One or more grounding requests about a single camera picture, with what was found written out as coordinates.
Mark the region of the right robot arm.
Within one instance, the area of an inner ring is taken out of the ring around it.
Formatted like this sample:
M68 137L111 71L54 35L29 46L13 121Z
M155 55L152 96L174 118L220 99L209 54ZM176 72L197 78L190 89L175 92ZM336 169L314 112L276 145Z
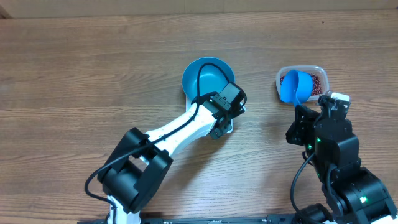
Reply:
M317 112L295 107L295 120L286 132L289 144L305 147L304 162L290 187L290 202L296 211L294 223L397 223L397 207L386 186L361 165L359 139L346 119L350 104L340 100L320 101ZM299 209L294 198L298 178L313 166L328 204Z

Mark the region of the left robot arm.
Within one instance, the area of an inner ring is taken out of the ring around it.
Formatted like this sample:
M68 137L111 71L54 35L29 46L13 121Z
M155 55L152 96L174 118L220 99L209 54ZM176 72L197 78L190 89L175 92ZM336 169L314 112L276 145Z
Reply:
M197 96L188 111L161 128L126 132L98 172L110 204L106 222L140 223L139 212L159 189L173 155L199 138L219 139L231 132L246 100L240 87L228 83L219 93Z

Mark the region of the blue plastic scoop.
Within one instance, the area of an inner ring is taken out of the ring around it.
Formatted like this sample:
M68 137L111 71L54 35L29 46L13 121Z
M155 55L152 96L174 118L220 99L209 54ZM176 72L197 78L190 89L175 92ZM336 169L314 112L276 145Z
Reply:
M306 102L313 91L312 77L300 70L290 70L280 86L280 99L294 106Z

